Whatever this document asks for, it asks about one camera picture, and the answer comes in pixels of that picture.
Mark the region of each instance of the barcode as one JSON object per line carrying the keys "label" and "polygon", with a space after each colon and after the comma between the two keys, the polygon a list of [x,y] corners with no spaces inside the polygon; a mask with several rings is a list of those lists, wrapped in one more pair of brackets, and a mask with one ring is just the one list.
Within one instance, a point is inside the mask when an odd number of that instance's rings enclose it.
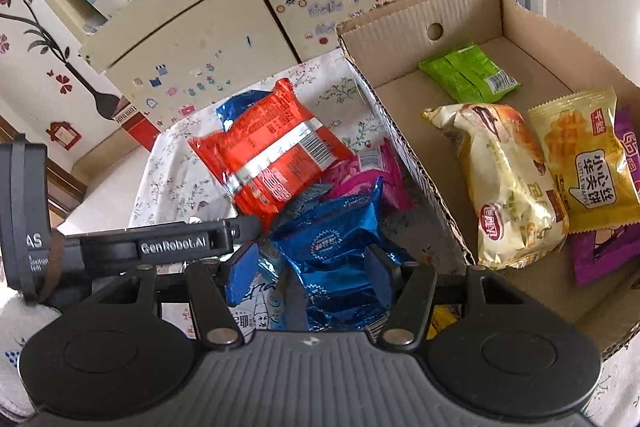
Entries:
{"label": "barcode", "polygon": [[335,162],[335,157],[331,154],[331,150],[318,137],[315,131],[303,137],[300,140],[300,145],[322,171],[327,170]]}
{"label": "barcode", "polygon": [[491,88],[492,93],[503,92],[511,87],[516,87],[518,83],[515,78],[509,76],[504,71],[500,70],[496,74],[486,78],[484,80]]}
{"label": "barcode", "polygon": [[358,163],[360,163],[360,171],[383,171],[385,168],[382,165],[382,154],[380,154],[380,147],[375,149],[364,149],[358,152]]}

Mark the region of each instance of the blue foil wrapper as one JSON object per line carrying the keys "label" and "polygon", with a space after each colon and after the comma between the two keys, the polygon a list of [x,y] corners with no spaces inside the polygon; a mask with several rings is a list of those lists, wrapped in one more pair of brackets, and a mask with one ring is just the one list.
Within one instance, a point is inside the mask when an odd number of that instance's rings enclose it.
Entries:
{"label": "blue foil wrapper", "polygon": [[225,103],[221,104],[216,109],[216,115],[220,118],[222,122],[222,129],[228,131],[231,129],[234,121],[238,116],[244,113],[247,109],[255,105],[257,102],[260,102],[265,96],[267,96],[269,91],[260,91],[256,89],[251,89],[245,92],[241,92],[240,94],[236,94],[228,99]]}
{"label": "blue foil wrapper", "polygon": [[271,235],[308,294],[309,329],[357,330],[385,314],[364,270],[364,250],[379,245],[398,263],[409,256],[380,232],[381,200],[379,178],[372,191],[319,204]]}
{"label": "blue foil wrapper", "polygon": [[[284,225],[287,221],[295,219],[320,203],[322,198],[329,190],[333,188],[331,184],[316,183],[311,185],[302,194],[293,198],[273,222],[271,227],[273,230]],[[270,237],[261,239],[258,242],[260,257],[258,259],[258,272],[268,281],[276,282],[282,270],[283,263],[286,261],[282,258],[280,251],[274,246]]]}

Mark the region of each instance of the corrugated cardboard edge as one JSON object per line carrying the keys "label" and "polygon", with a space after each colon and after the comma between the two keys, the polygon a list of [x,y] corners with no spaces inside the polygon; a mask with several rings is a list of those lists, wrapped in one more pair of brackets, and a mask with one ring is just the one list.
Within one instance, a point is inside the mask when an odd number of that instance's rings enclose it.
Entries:
{"label": "corrugated cardboard edge", "polygon": [[[420,185],[420,187],[424,191],[425,195],[427,195],[427,197],[428,197],[428,192],[433,194],[434,199],[438,202],[441,211],[446,217],[447,222],[450,224],[450,230],[452,232],[453,238],[458,241],[459,243],[458,247],[462,249],[462,251],[464,252],[465,260],[467,261],[468,264],[475,264],[473,256],[471,255],[470,251],[466,247],[462,234],[460,233],[460,230],[458,229],[458,226],[455,223],[455,220],[453,220],[453,217],[451,216],[450,211],[447,208],[446,203],[442,199],[442,196],[440,195],[437,187],[434,185],[433,181],[430,179],[424,167],[422,167],[421,163],[417,158],[417,155],[415,155],[415,152],[411,149],[411,147],[407,143],[406,139],[402,135],[398,126],[395,124],[393,119],[390,117],[389,113],[386,111],[384,105],[382,104],[382,101],[377,97],[371,85],[368,83],[366,78],[364,78],[364,76],[362,75],[362,72],[356,66],[355,61],[347,51],[342,38],[342,36],[348,33],[349,31],[352,31],[356,28],[367,25],[373,20],[380,20],[390,14],[403,10],[408,6],[412,6],[422,1],[425,1],[425,0],[392,0],[389,2],[385,2],[382,5],[377,6],[376,8],[373,8],[358,16],[355,16],[350,20],[342,22],[336,28],[337,35],[338,35],[338,43],[340,44],[340,48],[342,49],[342,52],[345,58],[347,59],[347,61],[351,65],[351,68],[356,74],[356,83],[360,88],[360,92],[363,95],[363,98],[367,100],[367,102],[369,102],[369,104],[372,106],[372,109],[374,110],[375,115],[378,118],[380,118],[380,120],[382,120],[383,123],[385,123],[385,126],[387,130],[390,132],[390,134],[393,133],[396,135],[395,137],[392,137],[392,138],[395,138],[393,141],[396,142],[396,145],[401,144],[401,146],[408,152],[410,157],[405,158],[404,155],[402,155],[401,151],[400,150],[398,151],[399,154],[402,156],[403,161],[405,162],[405,164],[407,164],[408,167],[409,165],[407,161],[414,163],[414,165],[418,167],[419,175],[416,176],[416,174],[412,171],[412,176],[414,177],[418,185]],[[513,10],[516,10],[519,12],[520,10],[522,10],[523,12],[526,12],[527,18],[532,19],[532,22],[535,21],[534,22],[535,24],[539,24],[540,22],[544,21],[544,24],[546,28],[548,28],[548,31],[551,31],[551,32],[561,31],[562,33],[564,33],[564,35],[568,38],[568,41],[570,42],[572,48],[579,47],[581,52],[584,52],[586,50],[590,55],[590,58],[592,59],[590,60],[590,62],[595,64],[598,67],[598,69],[603,68],[604,70],[608,70],[607,73],[611,72],[613,69],[617,74],[615,75],[616,78],[615,78],[615,81],[612,82],[612,84],[614,85],[618,84],[622,80],[625,82],[630,82],[600,52],[598,52],[596,49],[594,49],[592,46],[590,46],[587,42],[582,40],[578,35],[576,35],[572,31],[562,28],[562,26],[545,19],[543,16],[539,14],[529,12],[528,10],[523,8],[516,0],[510,0],[508,5],[509,5],[508,9],[505,10],[504,0],[500,0],[500,7],[502,11],[502,16],[503,16],[503,20],[502,20],[503,35],[505,35],[504,17],[509,16],[508,12],[510,11],[513,12]],[[527,54],[529,54],[535,60],[540,61],[540,58],[539,58],[540,54],[544,53],[544,47],[545,47],[544,44],[541,44],[538,46],[531,45],[530,39],[528,39],[526,36],[526,32],[519,35],[509,35],[507,36],[507,38],[510,41],[512,41],[514,44],[516,44],[518,47],[520,47],[521,49],[526,48]],[[548,67],[547,69],[552,74],[554,74],[556,78],[565,78],[567,77],[566,74],[557,74],[556,71],[558,71],[559,69],[565,70],[565,68],[567,67],[568,66],[566,64],[563,64],[562,62],[558,62],[554,64],[553,67]],[[572,89],[570,86],[567,86],[567,87],[569,90],[572,90],[572,91],[582,90],[582,89],[598,89],[598,88],[602,89],[600,86],[591,87],[589,85],[584,86],[581,89]],[[425,190],[425,187],[427,186],[430,188],[429,191]],[[634,292],[635,285],[637,285],[640,288],[640,271],[637,271],[634,274],[632,274],[628,278],[628,280],[625,280],[624,284],[612,290],[601,301],[601,304],[607,301],[607,304],[605,307],[600,305],[597,308],[594,308],[591,312],[587,313],[584,317],[582,317],[580,321],[578,321],[577,325],[583,331],[587,333],[590,333],[591,331],[593,331],[593,334],[591,335],[592,337],[599,336],[599,338],[601,338],[601,341],[598,343],[598,349],[601,350],[601,352],[603,353],[604,359],[608,359],[609,357],[613,356],[615,352],[617,352],[619,349],[625,346],[625,344],[628,344],[628,342],[640,331],[640,321],[638,321],[637,319],[631,325],[628,325],[628,323],[630,322],[628,318],[628,311],[629,309],[637,309],[638,308],[637,301],[640,300],[640,292],[638,292],[637,294]],[[604,314],[607,315],[606,321],[602,320],[602,317]],[[626,325],[626,327],[629,329],[622,337],[620,337],[620,334],[616,335],[612,333],[607,338],[606,331],[610,330],[610,327],[608,327],[607,325],[616,325],[616,324],[622,325],[623,327],[625,327]]]}

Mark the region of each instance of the yellow wrapper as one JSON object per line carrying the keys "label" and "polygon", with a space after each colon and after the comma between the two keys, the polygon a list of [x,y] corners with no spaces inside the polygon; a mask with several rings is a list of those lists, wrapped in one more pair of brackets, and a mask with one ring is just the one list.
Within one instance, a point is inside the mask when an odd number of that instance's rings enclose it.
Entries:
{"label": "yellow wrapper", "polygon": [[458,144],[478,216],[478,264],[522,268],[562,245],[567,213],[519,112],[467,103],[426,109],[422,116]]}
{"label": "yellow wrapper", "polygon": [[638,193],[614,133],[616,93],[583,91],[529,110],[569,212],[570,233],[640,221]]}

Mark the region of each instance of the teal snack package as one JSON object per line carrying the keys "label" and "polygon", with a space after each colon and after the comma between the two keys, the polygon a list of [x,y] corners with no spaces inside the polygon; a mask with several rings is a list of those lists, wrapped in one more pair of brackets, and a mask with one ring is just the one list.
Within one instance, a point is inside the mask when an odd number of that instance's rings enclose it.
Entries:
{"label": "teal snack package", "polygon": [[494,103],[520,85],[476,44],[424,60],[418,67],[458,103]]}

